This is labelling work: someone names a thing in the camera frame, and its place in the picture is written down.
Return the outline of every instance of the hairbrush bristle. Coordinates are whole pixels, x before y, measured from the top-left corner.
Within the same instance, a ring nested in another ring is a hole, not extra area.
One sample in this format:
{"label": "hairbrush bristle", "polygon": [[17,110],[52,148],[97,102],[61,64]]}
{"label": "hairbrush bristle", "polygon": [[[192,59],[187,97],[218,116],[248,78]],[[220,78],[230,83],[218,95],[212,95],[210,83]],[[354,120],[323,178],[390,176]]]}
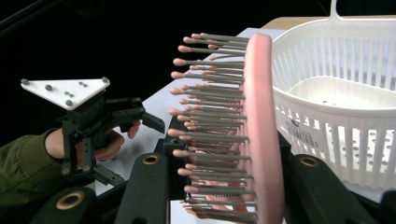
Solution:
{"label": "hairbrush bristle", "polygon": [[[190,66],[188,72],[173,72],[174,79],[202,81],[170,89],[187,97],[179,100],[185,110],[169,109],[187,131],[168,130],[188,142],[173,152],[188,161],[178,170],[191,181],[184,188],[189,195],[185,209],[199,218],[281,223],[283,175],[272,96],[272,39],[262,34],[193,34],[183,41],[207,49],[180,46],[180,52],[212,54],[206,60],[174,59],[176,66]],[[255,58],[265,62],[252,62]]]}

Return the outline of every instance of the white plastic basket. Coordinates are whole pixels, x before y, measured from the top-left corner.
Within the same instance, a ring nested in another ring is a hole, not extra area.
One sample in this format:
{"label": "white plastic basket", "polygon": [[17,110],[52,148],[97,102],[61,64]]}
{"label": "white plastic basket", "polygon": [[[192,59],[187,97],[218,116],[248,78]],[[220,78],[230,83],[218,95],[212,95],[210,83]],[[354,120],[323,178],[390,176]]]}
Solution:
{"label": "white plastic basket", "polygon": [[278,130],[342,180],[396,189],[396,19],[328,19],[274,40]]}

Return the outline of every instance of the basket handle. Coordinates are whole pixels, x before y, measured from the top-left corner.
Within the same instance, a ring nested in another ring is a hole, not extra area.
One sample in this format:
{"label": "basket handle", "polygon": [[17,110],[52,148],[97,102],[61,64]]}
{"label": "basket handle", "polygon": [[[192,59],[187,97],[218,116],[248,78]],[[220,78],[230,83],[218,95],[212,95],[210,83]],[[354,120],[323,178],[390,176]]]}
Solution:
{"label": "basket handle", "polygon": [[338,12],[337,12],[337,0],[332,0],[332,4],[330,6],[330,18],[329,19],[330,20],[335,20],[335,19],[340,20],[341,19],[340,15],[338,15]]}

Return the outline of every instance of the brass ring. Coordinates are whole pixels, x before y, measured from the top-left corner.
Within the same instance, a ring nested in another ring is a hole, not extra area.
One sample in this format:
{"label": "brass ring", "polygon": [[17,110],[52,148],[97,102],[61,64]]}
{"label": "brass ring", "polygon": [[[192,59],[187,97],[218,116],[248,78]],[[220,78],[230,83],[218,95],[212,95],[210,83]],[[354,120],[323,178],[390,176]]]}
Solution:
{"label": "brass ring", "polygon": [[[77,197],[77,199],[71,203],[67,202],[66,200],[71,197]],[[84,192],[81,190],[77,190],[77,191],[68,193],[68,194],[64,195],[61,199],[59,199],[58,202],[56,203],[56,208],[58,208],[59,210],[70,209],[70,208],[73,208],[73,207],[79,205],[83,200],[84,200]]]}
{"label": "brass ring", "polygon": [[143,163],[146,165],[153,165],[160,161],[160,157],[158,156],[147,156],[143,159]]}

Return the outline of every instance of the table surface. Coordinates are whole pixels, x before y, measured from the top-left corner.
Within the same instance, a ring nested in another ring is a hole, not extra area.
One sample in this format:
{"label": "table surface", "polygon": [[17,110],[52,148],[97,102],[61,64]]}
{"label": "table surface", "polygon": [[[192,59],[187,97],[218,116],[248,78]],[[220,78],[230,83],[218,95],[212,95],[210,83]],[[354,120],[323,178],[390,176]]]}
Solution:
{"label": "table surface", "polygon": [[[308,21],[322,20],[328,17],[279,17],[266,23],[263,29],[289,30]],[[346,19],[396,19],[396,15],[346,16]]]}

